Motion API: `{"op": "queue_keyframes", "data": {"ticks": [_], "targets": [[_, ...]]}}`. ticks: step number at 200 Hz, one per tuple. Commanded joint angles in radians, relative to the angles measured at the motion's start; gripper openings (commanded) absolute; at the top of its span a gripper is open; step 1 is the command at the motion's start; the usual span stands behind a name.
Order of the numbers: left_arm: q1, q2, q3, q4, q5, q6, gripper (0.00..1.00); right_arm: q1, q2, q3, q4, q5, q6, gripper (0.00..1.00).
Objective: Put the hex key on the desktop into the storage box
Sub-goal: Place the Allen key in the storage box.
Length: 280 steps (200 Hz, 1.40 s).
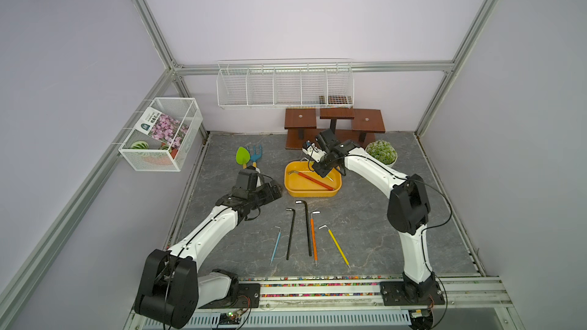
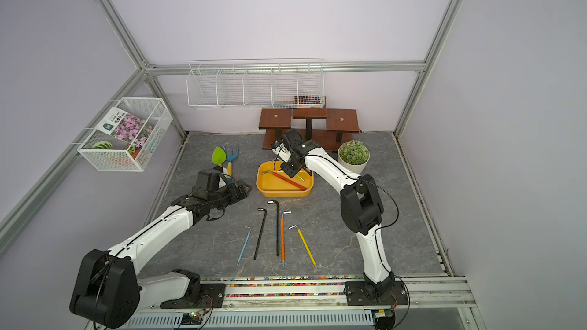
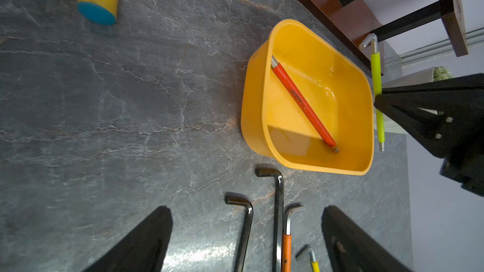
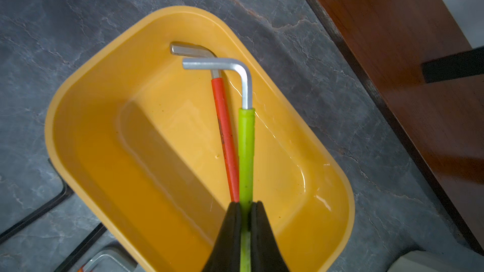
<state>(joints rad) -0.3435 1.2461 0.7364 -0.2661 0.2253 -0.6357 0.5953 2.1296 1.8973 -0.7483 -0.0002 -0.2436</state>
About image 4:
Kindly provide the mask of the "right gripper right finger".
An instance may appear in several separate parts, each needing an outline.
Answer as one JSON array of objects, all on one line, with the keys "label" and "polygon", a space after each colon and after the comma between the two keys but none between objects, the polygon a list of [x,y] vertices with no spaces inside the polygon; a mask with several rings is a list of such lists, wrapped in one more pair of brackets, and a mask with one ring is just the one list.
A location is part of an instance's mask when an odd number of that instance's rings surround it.
[{"label": "right gripper right finger", "polygon": [[252,272],[289,272],[261,201],[253,202],[250,211],[250,248]]}]

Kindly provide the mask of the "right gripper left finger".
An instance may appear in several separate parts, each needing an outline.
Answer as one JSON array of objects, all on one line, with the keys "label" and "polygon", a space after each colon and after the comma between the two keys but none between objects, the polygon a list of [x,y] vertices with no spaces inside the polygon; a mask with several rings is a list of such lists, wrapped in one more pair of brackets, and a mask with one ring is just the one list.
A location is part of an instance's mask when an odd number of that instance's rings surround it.
[{"label": "right gripper left finger", "polygon": [[203,272],[240,271],[241,223],[241,205],[231,202]]}]

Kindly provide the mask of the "green hex key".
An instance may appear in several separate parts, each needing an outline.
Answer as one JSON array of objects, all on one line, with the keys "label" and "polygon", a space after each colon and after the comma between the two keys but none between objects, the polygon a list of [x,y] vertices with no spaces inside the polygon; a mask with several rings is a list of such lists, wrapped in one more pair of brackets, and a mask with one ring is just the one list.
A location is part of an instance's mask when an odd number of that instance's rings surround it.
[{"label": "green hex key", "polygon": [[250,209],[253,202],[253,160],[255,153],[255,109],[252,101],[252,77],[248,67],[236,59],[185,58],[184,69],[230,70],[241,78],[242,105],[238,117],[239,200],[241,203],[240,271],[251,270]]}]

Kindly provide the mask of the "yellow plastic storage box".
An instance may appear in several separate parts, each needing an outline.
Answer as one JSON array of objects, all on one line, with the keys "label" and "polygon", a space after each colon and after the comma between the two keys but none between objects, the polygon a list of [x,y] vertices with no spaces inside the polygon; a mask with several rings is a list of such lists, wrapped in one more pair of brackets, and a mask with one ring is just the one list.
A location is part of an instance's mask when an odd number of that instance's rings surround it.
[{"label": "yellow plastic storage box", "polygon": [[53,97],[45,143],[55,169],[147,271],[201,271],[230,203],[209,71],[172,42],[242,61],[253,78],[254,199],[291,271],[326,271],[349,241],[349,180],[233,31],[199,8],[143,18]]}]

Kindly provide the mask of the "long black hex key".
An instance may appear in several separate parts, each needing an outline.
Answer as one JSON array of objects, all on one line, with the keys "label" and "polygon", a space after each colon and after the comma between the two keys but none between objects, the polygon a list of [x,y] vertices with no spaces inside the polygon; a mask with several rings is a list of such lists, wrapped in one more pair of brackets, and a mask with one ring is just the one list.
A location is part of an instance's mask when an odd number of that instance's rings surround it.
[{"label": "long black hex key", "polygon": [[1,242],[0,244],[5,243],[15,235],[17,235],[20,231],[24,230],[26,227],[34,223],[36,220],[40,219],[42,216],[44,216],[46,213],[51,211],[52,209],[55,209],[58,205],[62,204],[64,201],[69,199],[72,195],[74,195],[73,189],[67,184],[67,182],[60,176],[60,174],[57,172],[56,168],[54,167],[51,159],[48,159],[48,162],[51,166],[51,168],[57,173],[59,176],[63,188],[60,191],[58,195],[56,195],[54,198],[50,199],[48,202],[43,204],[41,207],[38,209],[34,210],[32,213],[27,215],[25,218],[21,219],[19,222],[16,224],[12,225],[9,229],[5,230],[1,234]]}]

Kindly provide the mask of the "red hex key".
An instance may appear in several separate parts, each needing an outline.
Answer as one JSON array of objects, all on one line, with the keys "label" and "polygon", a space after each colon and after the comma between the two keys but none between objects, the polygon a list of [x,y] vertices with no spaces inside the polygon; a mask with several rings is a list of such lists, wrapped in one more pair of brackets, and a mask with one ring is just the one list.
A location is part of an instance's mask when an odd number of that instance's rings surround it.
[{"label": "red hex key", "polygon": [[[170,52],[173,55],[192,58],[213,58],[215,55],[199,45],[183,42],[172,42]],[[239,169],[238,158],[234,146],[231,119],[228,111],[228,101],[224,89],[224,81],[219,70],[211,71],[211,85],[218,118],[224,163],[228,179],[229,194],[232,202],[239,202]]]}]

